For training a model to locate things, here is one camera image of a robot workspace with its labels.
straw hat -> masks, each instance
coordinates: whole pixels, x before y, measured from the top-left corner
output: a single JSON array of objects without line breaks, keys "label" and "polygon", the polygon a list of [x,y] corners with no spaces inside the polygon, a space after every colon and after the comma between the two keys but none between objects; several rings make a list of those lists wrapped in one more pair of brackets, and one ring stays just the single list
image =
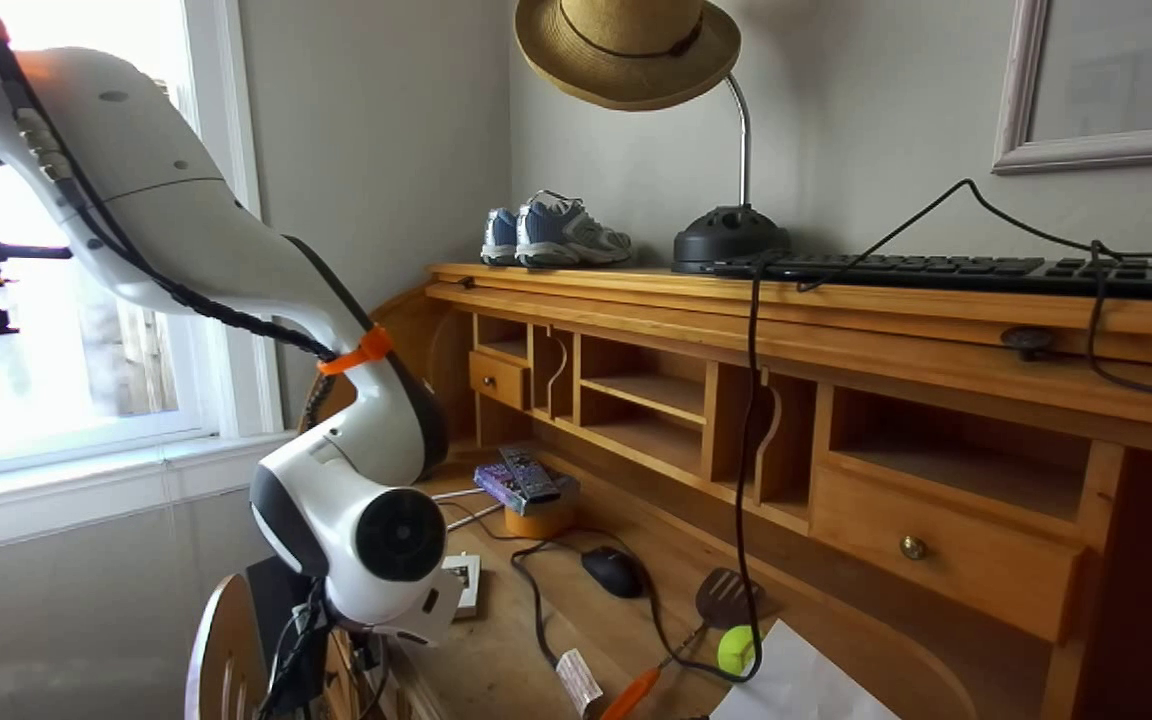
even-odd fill
[{"label": "straw hat", "polygon": [[626,113],[706,93],[739,50],[706,0],[518,0],[514,35],[545,78]]}]

desk drawer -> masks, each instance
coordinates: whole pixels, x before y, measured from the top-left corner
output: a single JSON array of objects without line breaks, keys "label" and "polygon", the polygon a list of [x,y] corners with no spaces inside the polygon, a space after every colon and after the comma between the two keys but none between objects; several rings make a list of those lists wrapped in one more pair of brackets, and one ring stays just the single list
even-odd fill
[{"label": "desk drawer", "polygon": [[813,536],[1040,641],[1059,641],[1079,546],[826,467]]},{"label": "desk drawer", "polygon": [[526,408],[526,366],[487,357],[487,351],[466,351],[466,389],[478,394],[493,394],[494,405],[506,408]]}]

picture frame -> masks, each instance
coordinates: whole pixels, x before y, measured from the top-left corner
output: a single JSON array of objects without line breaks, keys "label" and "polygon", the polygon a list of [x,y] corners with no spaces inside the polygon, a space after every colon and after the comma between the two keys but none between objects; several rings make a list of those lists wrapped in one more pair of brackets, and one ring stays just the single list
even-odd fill
[{"label": "picture frame", "polygon": [[997,175],[1152,165],[1152,0],[1017,0]]}]

window sill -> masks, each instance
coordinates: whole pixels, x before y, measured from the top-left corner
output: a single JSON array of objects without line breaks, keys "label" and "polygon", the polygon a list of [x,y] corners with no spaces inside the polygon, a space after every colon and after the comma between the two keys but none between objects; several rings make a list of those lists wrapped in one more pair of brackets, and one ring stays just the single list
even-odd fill
[{"label": "window sill", "polygon": [[286,436],[188,441],[0,475],[0,545],[247,487]]}]

computer mouse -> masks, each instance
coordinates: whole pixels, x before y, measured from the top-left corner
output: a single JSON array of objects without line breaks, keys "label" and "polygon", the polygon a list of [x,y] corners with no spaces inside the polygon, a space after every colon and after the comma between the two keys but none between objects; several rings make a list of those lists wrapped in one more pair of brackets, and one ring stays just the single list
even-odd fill
[{"label": "computer mouse", "polygon": [[580,550],[580,563],[613,594],[633,598],[633,594],[648,593],[648,574],[643,574],[639,558],[633,558],[626,550],[620,550],[613,545]]}]

